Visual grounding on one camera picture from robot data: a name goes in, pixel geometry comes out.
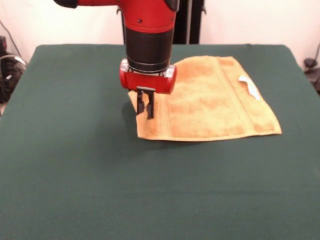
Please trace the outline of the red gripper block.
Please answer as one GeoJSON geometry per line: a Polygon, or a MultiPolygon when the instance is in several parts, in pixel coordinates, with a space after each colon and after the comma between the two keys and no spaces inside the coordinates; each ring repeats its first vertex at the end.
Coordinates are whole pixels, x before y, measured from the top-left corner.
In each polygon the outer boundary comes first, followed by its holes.
{"type": "Polygon", "coordinates": [[[119,78],[123,88],[137,91],[136,114],[139,115],[145,110],[143,100],[144,92],[147,90],[148,104],[146,106],[147,118],[154,118],[154,92],[158,94],[171,94],[174,89],[178,68],[170,65],[164,72],[141,73],[130,68],[128,60],[124,58],[119,67],[119,78]]]}

